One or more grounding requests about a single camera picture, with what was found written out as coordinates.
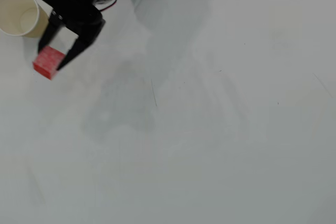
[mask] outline paper cup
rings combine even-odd
[[[11,36],[42,36],[48,15],[36,0],[0,0],[0,30]]]

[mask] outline white table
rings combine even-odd
[[[0,34],[1,224],[336,223],[336,0],[104,17],[53,81]]]

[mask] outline cup rim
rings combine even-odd
[[[36,27],[36,25],[37,25],[39,19],[40,19],[40,8],[39,8],[39,5],[38,5],[38,3],[37,3],[36,0],[33,0],[33,1],[34,1],[34,3],[35,3],[36,8],[37,8],[37,16],[36,16],[35,23],[34,23],[34,25],[31,27],[31,29],[29,29],[28,31],[26,31],[26,32],[24,32],[24,33],[22,33],[22,34],[9,34],[9,33],[5,32],[5,31],[3,31],[3,30],[1,29],[1,27],[0,27],[0,30],[1,30],[3,33],[5,33],[5,34],[7,34],[7,35],[10,35],[10,36],[13,36],[13,37],[25,36],[25,35],[29,34],[31,31],[33,31],[34,28]]]

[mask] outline cable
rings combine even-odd
[[[107,6],[107,7],[103,8],[103,9],[101,9],[101,10],[99,10],[99,11],[103,12],[103,11],[107,10],[108,8],[110,8],[110,7],[112,7],[113,5],[115,5],[115,4],[117,3],[117,1],[118,1],[118,0],[114,0],[113,4]]]

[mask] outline red cube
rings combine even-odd
[[[51,80],[57,73],[57,67],[64,59],[65,54],[52,48],[45,47],[33,62],[34,69]]]

